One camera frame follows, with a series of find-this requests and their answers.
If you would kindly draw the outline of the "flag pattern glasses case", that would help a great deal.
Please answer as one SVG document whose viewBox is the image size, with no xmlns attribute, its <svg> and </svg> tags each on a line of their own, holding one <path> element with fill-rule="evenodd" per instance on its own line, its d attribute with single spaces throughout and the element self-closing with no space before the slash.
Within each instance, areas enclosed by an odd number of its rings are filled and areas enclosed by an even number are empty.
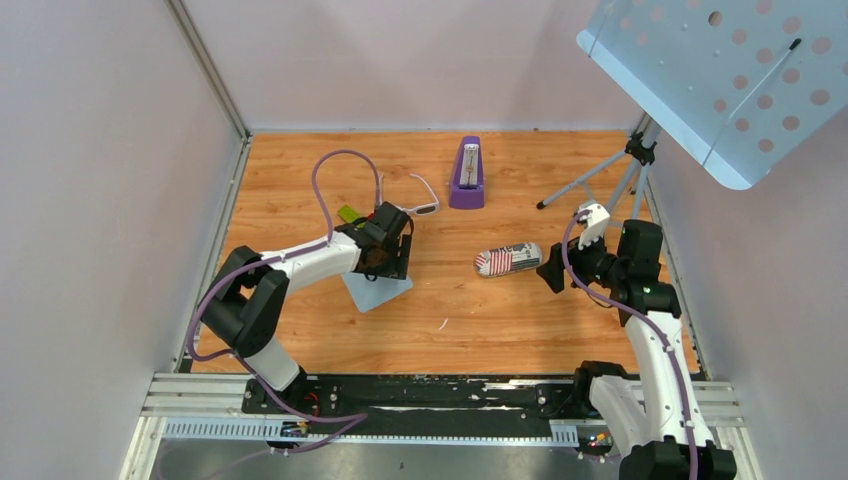
<svg viewBox="0 0 848 480">
<path fill-rule="evenodd" d="M 543 262 L 543 252 L 534 242 L 522 242 L 480 252 L 474 260 L 476 272 L 493 278 L 532 270 Z"/>
</svg>

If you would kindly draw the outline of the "white frame sunglasses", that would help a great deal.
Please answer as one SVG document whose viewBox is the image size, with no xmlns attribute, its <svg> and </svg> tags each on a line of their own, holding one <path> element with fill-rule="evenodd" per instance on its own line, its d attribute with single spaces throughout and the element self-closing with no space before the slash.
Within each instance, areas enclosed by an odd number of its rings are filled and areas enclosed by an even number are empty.
<svg viewBox="0 0 848 480">
<path fill-rule="evenodd" d="M 386 174 L 380 175 L 381 201 L 388 201 L 411 216 L 431 216 L 441 211 L 441 199 L 424 177 L 416 173 L 407 173 L 403 177 L 404 180 L 390 180 Z"/>
</svg>

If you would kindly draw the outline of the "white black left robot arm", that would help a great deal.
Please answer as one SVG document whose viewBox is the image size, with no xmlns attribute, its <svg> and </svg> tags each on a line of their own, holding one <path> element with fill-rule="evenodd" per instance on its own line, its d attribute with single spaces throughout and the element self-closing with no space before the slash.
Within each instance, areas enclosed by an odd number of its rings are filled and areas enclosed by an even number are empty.
<svg viewBox="0 0 848 480">
<path fill-rule="evenodd" d="M 276 337 L 288 295 L 339 277 L 359 312 L 369 312 L 410 290 L 412 218 L 389 202 L 331 235 L 296 247 L 256 252 L 234 249 L 194 315 L 268 388 L 283 413 L 306 400 L 305 373 Z"/>
</svg>

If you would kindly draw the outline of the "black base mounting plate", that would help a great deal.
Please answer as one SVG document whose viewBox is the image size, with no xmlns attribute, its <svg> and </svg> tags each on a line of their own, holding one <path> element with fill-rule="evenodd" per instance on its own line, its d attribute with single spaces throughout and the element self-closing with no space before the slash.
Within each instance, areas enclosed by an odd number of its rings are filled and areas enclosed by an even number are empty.
<svg viewBox="0 0 848 480">
<path fill-rule="evenodd" d="M 314 374 L 287 392 L 247 382 L 241 410 L 308 414 L 307 430 L 328 435 L 412 438 L 548 437 L 554 420 L 599 420 L 573 374 Z"/>
</svg>

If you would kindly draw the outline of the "light blue music stand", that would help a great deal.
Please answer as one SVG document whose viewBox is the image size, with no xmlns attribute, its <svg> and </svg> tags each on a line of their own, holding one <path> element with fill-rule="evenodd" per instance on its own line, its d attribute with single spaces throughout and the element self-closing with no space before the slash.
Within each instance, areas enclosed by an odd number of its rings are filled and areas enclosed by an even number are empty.
<svg viewBox="0 0 848 480">
<path fill-rule="evenodd" d="M 668 228 L 845 221 L 845 2 L 557 1 L 552 23 L 661 128 Z"/>
</svg>

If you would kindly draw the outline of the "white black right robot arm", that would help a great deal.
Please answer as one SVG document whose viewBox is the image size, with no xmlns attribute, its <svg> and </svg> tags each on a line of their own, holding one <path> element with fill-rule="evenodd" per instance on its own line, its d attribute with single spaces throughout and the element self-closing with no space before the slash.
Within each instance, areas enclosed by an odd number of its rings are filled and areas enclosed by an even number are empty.
<svg viewBox="0 0 848 480">
<path fill-rule="evenodd" d="M 625 369 L 585 361 L 567 405 L 584 417 L 605 421 L 620 453 L 622 479 L 733 479 L 731 451 L 718 447 L 687 371 L 682 309 L 675 288 L 660 281 L 662 228 L 624 222 L 616 253 L 608 252 L 604 210 L 580 209 L 552 246 L 538 275 L 559 293 L 567 285 L 614 307 L 636 354 L 643 398 L 636 399 Z"/>
</svg>

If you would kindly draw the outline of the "light blue cleaning cloth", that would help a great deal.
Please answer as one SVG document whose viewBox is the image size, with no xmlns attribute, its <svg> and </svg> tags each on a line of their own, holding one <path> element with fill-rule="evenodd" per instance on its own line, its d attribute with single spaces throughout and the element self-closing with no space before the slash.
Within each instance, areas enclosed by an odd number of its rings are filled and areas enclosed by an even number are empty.
<svg viewBox="0 0 848 480">
<path fill-rule="evenodd" d="M 358 273 L 346 273 L 341 278 L 360 313 L 372 311 L 413 287 L 411 278 L 397 280 L 378 277 L 370 281 Z"/>
</svg>

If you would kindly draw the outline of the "green rectangular block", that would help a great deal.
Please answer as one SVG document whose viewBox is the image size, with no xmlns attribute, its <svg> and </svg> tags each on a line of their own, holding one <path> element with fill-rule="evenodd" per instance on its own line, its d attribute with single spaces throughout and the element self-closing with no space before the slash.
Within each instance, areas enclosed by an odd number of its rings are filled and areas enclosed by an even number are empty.
<svg viewBox="0 0 848 480">
<path fill-rule="evenodd" d="M 358 211 L 356 211 L 349 205 L 343 205 L 341 208 L 339 208 L 337 210 L 337 215 L 345 223 L 354 223 L 357 219 L 362 217 L 362 215 Z"/>
</svg>

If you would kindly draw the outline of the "purple metronome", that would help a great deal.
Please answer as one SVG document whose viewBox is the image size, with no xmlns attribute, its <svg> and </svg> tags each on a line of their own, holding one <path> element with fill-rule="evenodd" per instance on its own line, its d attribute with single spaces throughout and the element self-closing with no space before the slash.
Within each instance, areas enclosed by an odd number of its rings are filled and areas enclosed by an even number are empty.
<svg viewBox="0 0 848 480">
<path fill-rule="evenodd" d="M 450 180 L 449 207 L 460 210 L 485 206 L 482 144 L 479 136 L 465 136 L 458 147 Z"/>
</svg>

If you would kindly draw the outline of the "aluminium frame rail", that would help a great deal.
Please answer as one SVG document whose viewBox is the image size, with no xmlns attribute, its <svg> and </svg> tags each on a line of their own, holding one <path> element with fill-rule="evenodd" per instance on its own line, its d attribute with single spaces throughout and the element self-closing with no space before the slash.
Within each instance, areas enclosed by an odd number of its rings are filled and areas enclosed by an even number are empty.
<svg viewBox="0 0 848 480">
<path fill-rule="evenodd" d="M 412 438 L 350 435 L 345 428 L 328 435 L 311 434 L 307 420 L 296 414 L 269 416 L 241 410 L 247 374 L 158 373 L 153 377 L 142 406 L 137 431 L 122 474 L 138 479 L 151 472 L 153 452 L 165 440 L 265 441 L 317 444 L 321 452 L 336 452 L 348 445 L 361 450 L 380 445 L 481 449 L 572 449 L 576 455 L 597 455 L 593 439 L 605 428 L 599 420 L 554 420 L 548 437 L 512 438 Z"/>
</svg>

